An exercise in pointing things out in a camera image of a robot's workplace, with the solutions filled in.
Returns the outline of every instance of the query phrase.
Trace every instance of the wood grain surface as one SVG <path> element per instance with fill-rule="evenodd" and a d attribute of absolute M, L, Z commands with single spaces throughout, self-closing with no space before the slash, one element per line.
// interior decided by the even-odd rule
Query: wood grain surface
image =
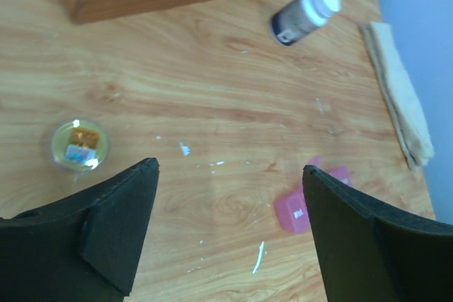
<path fill-rule="evenodd" d="M 432 207 L 360 36 L 359 24 L 380 19 L 376 0 L 343 0 L 325 28 L 283 48 L 268 20 L 288 1 L 219 0 L 77 26 L 60 0 L 0 0 L 0 215 L 157 157 L 127 302 L 325 301 L 311 232 L 284 232 L 270 207 L 308 159 L 347 165 L 357 189 L 415 214 L 432 217 Z M 107 161 L 80 176 L 49 155 L 53 130 L 76 117 L 101 123 L 112 142 Z"/>

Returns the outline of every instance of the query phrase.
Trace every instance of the bottle label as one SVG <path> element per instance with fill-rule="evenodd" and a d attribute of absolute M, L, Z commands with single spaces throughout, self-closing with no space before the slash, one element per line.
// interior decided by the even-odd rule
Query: bottle label
<path fill-rule="evenodd" d="M 291 46 L 318 28 L 307 18 L 300 0 L 293 0 L 271 20 L 271 29 L 278 42 Z"/>

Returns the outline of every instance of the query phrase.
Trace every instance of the beige cloth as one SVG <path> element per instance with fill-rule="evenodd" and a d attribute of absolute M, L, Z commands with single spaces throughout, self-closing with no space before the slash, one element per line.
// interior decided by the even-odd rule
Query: beige cloth
<path fill-rule="evenodd" d="M 427 165 L 434 148 L 422 106 L 396 50 L 391 26 L 371 22 L 363 25 L 362 31 L 409 168 Z"/>

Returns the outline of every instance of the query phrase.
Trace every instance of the round container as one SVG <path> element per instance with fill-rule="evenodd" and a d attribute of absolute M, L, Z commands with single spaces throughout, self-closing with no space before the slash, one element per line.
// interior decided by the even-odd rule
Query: round container
<path fill-rule="evenodd" d="M 97 136 L 96 147 L 90 149 L 71 143 L 71 138 L 77 131 Z M 66 169 L 77 172 L 97 168 L 107 158 L 109 148 L 107 132 L 99 124 L 88 120 L 64 123 L 55 131 L 50 142 L 50 153 L 54 161 Z"/>
<path fill-rule="evenodd" d="M 270 32 L 283 46 L 291 46 L 327 24 L 341 10 L 340 0 L 293 0 L 270 20 Z"/>

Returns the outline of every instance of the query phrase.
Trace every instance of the pink object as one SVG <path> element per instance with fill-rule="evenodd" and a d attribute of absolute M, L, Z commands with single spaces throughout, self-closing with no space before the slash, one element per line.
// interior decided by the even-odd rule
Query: pink object
<path fill-rule="evenodd" d="M 315 157 L 307 164 L 319 166 L 320 163 L 321 158 Z M 334 168 L 328 171 L 328 173 L 343 183 L 352 185 L 348 168 L 345 166 Z M 299 189 L 276 199 L 274 201 L 274 209 L 281 227 L 287 232 L 302 233 L 310 227 L 309 213 L 306 209 L 302 184 Z"/>

